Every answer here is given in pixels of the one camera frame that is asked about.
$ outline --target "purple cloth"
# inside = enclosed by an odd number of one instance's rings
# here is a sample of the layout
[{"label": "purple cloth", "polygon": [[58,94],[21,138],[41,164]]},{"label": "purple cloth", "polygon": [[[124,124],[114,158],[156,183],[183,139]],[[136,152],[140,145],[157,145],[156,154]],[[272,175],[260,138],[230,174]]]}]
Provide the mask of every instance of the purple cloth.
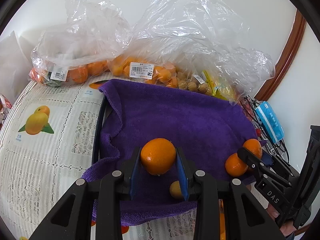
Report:
[{"label": "purple cloth", "polygon": [[[241,107],[218,98],[116,79],[102,85],[100,91],[113,111],[101,130],[102,159],[84,173],[87,181],[118,169],[136,146],[143,147],[154,138],[172,141],[197,168],[217,179],[231,180],[224,168],[226,159],[246,140],[257,138]],[[121,224],[139,225],[195,208],[196,202],[181,202],[170,196],[170,184],[176,180],[175,165],[159,177],[142,168],[134,200],[121,202]]]}]

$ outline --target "barcode sticker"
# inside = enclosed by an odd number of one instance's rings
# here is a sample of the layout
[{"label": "barcode sticker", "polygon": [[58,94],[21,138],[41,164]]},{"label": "barcode sticker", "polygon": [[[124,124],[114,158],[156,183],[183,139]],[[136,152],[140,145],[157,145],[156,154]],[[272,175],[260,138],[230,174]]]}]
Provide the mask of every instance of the barcode sticker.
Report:
[{"label": "barcode sticker", "polygon": [[60,72],[52,72],[50,78],[53,80],[66,81],[67,74],[68,74],[68,70],[60,71]]},{"label": "barcode sticker", "polygon": [[130,63],[130,77],[152,79],[153,64],[148,63]]},{"label": "barcode sticker", "polygon": [[204,80],[202,79],[202,77],[200,77],[199,75],[194,74],[193,76],[199,81],[200,84],[205,83],[205,81],[204,81]]}]

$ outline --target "blue package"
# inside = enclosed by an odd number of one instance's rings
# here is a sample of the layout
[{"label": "blue package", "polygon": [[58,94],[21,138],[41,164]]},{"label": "blue package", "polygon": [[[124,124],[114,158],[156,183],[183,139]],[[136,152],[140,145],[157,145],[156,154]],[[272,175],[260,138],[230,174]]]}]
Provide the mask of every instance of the blue package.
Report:
[{"label": "blue package", "polygon": [[259,116],[272,142],[277,143],[280,141],[284,137],[284,131],[270,104],[263,101],[261,105],[255,109],[255,112]]}]

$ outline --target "brown wooden frame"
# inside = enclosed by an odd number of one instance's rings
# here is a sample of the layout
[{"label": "brown wooden frame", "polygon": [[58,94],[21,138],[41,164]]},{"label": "brown wooden frame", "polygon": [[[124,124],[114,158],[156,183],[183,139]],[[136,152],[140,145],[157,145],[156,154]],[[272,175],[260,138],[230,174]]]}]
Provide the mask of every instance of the brown wooden frame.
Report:
[{"label": "brown wooden frame", "polygon": [[255,99],[260,101],[267,101],[276,90],[297,54],[298,48],[301,44],[305,26],[306,20],[297,10],[288,41],[284,46],[282,54],[276,64],[276,75],[274,78],[267,80],[263,84],[259,92],[254,97]]}]

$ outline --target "silver rivet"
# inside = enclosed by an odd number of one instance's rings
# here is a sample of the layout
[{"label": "silver rivet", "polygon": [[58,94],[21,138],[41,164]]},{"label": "silver rivet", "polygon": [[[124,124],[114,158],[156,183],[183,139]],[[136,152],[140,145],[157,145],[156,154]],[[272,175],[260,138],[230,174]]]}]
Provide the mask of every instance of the silver rivet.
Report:
[{"label": "silver rivet", "polygon": [[77,179],[76,180],[76,184],[78,185],[78,186],[81,186],[81,185],[83,185],[85,183],[85,180],[84,179]]},{"label": "silver rivet", "polygon": [[233,180],[232,180],[232,183],[233,183],[234,185],[239,186],[239,185],[241,184],[241,180],[239,180],[239,179],[233,179]]},{"label": "silver rivet", "polygon": [[112,176],[114,176],[114,177],[119,177],[119,176],[121,176],[121,171],[114,171],[114,172],[112,173]]},{"label": "silver rivet", "polygon": [[203,176],[205,175],[205,172],[204,172],[204,171],[201,171],[201,170],[197,170],[197,171],[196,171],[196,175],[197,175],[198,177],[203,177]]}]

